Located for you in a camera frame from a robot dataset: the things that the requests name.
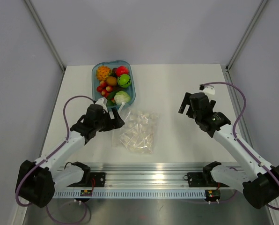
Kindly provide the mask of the clear zip top bag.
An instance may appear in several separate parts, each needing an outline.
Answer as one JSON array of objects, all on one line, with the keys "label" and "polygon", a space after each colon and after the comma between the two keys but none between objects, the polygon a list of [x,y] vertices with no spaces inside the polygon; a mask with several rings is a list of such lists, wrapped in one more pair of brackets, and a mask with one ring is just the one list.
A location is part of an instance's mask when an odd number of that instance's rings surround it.
[{"label": "clear zip top bag", "polygon": [[125,147],[131,153],[153,153],[160,115],[128,104],[120,106],[118,113],[125,124],[112,131],[112,147]]}]

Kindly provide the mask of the green toy watermelon ball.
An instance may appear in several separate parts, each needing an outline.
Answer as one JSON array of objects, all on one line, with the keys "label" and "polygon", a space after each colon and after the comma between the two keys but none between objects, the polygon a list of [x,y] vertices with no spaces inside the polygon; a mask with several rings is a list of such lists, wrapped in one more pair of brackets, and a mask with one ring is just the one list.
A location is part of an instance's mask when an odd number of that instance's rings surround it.
[{"label": "green toy watermelon ball", "polygon": [[122,88],[128,88],[132,83],[131,77],[128,74],[122,74],[117,78],[117,83]]}]

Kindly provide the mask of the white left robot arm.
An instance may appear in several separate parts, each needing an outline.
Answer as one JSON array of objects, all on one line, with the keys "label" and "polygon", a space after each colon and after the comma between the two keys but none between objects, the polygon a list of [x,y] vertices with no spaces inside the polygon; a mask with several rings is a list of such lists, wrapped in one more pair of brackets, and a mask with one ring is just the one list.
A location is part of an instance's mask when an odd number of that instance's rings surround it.
[{"label": "white left robot arm", "polygon": [[91,104],[87,112],[68,129],[64,141],[51,153],[33,162],[25,160],[21,164],[15,189],[17,204],[24,206],[19,200],[23,198],[43,208],[57,190],[75,184],[81,187],[91,184],[91,169],[81,162],[74,162],[61,172],[58,169],[73,153],[93,139],[96,133],[119,129],[124,124],[116,108],[108,112],[102,105]]}]

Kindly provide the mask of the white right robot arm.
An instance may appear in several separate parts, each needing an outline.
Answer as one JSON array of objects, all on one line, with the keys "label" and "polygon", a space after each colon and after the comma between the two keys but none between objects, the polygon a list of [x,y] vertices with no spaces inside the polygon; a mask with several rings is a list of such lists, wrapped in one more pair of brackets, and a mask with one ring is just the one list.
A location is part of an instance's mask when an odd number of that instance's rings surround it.
[{"label": "white right robot arm", "polygon": [[231,121],[223,113],[213,111],[215,103],[203,92],[187,92],[178,112],[194,119],[202,131],[232,155],[244,173],[214,161],[203,167],[201,182],[209,187],[229,186],[241,192],[251,206],[260,209],[279,197],[279,165],[273,166],[237,136]]}]

